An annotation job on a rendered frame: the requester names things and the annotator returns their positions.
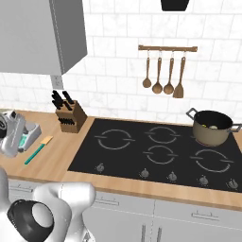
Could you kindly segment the wooden hanging spatula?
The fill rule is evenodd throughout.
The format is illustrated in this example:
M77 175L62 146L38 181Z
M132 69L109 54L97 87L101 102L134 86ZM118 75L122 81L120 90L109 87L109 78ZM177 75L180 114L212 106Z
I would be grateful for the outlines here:
M182 76L183 76L185 62L186 62L186 57L182 57L181 58L180 79L179 79L178 85L176 86L176 88L174 89L174 92L173 92L174 98L183 98Z

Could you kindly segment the grey drawer front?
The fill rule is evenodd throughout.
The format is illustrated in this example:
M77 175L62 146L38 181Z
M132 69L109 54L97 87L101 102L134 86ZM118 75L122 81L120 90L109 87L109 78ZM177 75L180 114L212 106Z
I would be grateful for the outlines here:
M124 213L131 215L152 216L154 208L153 199L144 199L134 196L119 195L114 193L97 192L95 199L116 199L119 206L111 206L107 204L94 203L92 210L100 210L101 212Z
M154 215L242 231L242 212L232 210L156 200Z
M34 191L34 189L38 187L39 184L33 181L21 181L21 180L9 179L9 187L10 186L29 187L29 188L32 188ZM32 199L32 193L24 193L24 192L9 190L9 200L11 202L14 202L17 199Z

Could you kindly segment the wooden utensil rail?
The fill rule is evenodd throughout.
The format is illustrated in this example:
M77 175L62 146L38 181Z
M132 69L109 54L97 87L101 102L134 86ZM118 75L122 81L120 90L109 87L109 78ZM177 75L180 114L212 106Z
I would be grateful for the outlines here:
M182 46L151 46L151 45L138 45L138 50L147 50L147 51L181 51L181 52L197 52L197 46L191 47L182 47Z

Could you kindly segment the small wooden spoon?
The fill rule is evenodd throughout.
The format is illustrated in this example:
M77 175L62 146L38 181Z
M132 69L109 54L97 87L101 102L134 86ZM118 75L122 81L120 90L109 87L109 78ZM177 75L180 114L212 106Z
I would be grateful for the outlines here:
M151 86L151 81L150 81L150 79L149 79L149 77L148 77L148 75L149 75L149 62L150 62L150 58L147 58L147 76L146 76L146 78L143 80L143 86L144 86L145 88L149 88L149 87Z

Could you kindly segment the teal-handled spatula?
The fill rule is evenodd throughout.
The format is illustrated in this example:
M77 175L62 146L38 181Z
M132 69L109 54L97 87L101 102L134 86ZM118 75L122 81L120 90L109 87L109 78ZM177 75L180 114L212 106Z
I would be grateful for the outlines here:
M46 136L40 146L26 159L25 164L29 164L52 139L53 136Z

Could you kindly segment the white wall socket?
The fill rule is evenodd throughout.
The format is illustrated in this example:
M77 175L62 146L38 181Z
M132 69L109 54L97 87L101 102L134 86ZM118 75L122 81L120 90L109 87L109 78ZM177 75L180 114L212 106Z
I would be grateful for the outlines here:
M56 90L63 89L62 76L51 76L52 87Z

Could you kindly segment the wooden knife block with knives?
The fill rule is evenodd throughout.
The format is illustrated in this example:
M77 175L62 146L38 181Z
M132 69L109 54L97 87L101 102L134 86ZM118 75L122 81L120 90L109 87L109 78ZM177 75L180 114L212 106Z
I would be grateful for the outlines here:
M87 114L66 91L62 94L64 98L56 90L52 93L52 103L56 107L60 129L62 132L78 133L87 119Z

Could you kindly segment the black extractor hood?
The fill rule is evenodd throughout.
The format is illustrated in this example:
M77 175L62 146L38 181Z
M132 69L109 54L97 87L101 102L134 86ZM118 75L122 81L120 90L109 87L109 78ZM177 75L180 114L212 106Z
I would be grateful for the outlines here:
M161 0L163 11L186 11L190 0Z

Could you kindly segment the grey cupboard door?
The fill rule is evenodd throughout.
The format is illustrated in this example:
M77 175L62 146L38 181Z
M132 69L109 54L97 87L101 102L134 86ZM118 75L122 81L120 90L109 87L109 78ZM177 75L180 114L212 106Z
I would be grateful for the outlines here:
M90 208L83 213L83 219L95 242L141 242L143 224L146 224L146 242L150 239L151 216L105 213Z
M242 231L175 219L154 218L154 241L162 228L161 242L242 242Z

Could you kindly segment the grey wall cupboard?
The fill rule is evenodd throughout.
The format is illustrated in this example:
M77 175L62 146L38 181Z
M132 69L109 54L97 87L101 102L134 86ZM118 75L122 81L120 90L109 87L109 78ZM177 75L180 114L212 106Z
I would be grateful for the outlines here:
M87 55L82 0L0 0L0 72L61 76Z

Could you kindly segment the black hob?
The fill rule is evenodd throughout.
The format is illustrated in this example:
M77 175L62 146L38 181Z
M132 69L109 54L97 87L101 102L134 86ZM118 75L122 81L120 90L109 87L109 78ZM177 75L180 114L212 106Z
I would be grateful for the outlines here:
M96 167L104 164L99 173ZM218 147L199 143L187 126L96 119L69 169L148 182L242 193L242 152L234 137ZM141 172L149 172L147 178ZM176 181L168 175L174 172ZM207 185L199 179L205 176ZM236 189L229 181L238 183Z

